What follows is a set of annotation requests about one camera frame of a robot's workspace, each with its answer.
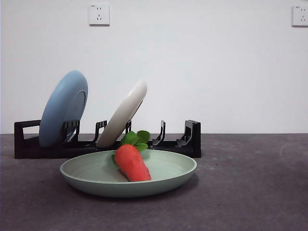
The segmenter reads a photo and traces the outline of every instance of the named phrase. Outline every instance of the carrot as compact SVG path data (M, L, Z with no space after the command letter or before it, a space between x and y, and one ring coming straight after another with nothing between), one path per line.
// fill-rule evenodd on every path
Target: carrot
M143 162L138 149L131 144L123 144L115 153L115 162L129 181L151 180L149 169Z
M112 160L126 175L129 181L151 180L150 171L143 162L140 152L148 148L150 133L148 131L130 131L122 141L121 146L112 155Z

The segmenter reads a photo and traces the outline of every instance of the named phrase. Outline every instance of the electrical outlet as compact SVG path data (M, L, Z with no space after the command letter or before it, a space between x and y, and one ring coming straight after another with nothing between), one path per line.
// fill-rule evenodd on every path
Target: electrical outlet
M93 4L89 7L90 26L109 26L109 4Z
M308 5L293 6L292 26L308 26Z

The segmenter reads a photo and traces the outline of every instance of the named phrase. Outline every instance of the light green plate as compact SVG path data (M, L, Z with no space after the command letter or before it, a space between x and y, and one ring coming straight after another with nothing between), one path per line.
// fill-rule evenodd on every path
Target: light green plate
M116 151L91 153L64 162L60 171L73 187L93 195L140 197L167 192L185 183L197 163L178 153L145 150L141 154L152 180L129 182L112 162Z

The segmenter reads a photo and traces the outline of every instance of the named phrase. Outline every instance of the plate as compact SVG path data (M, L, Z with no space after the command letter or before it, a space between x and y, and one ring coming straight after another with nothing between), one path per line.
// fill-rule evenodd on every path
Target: plate
M87 97L87 80L79 71L71 71L62 78L53 90L40 122L38 139L41 147L52 147L72 136L75 129L69 128L67 137L63 137L63 123L81 119Z
M78 190L106 197L141 197L164 193L184 184L197 167L195 160L173 152L141 152L152 180L129 182L112 162L116 151L91 153L64 162L60 172Z
M106 148L115 143L116 139L124 131L125 124L133 118L140 107L146 92L146 83L143 80L139 80L107 123L96 143L96 147Z

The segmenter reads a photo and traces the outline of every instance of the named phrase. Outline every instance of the dish rack divider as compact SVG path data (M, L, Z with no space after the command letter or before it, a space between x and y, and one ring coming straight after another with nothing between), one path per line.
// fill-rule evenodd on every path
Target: dish rack divider
M97 122L95 125L95 137L92 141L79 141L80 121L67 121L63 123L63 142L52 147L42 148L39 145L39 137L31 137L25 139L23 128L39 126L40 120L21 121L14 124L14 158L15 159L39 159L39 158L73 158L76 156L116 150L120 146L120 141L108 148L96 147L96 141L99 137L99 130L107 126L107 120ZM75 135L65 141L67 137L67 129L75 128ZM125 133L131 131L131 120L126 123ZM185 132L180 139L168 141L166 138L166 123L161 121L160 134L156 139L148 141L148 149L163 150L184 154L192 158L201 157L201 123L194 120L185 121Z

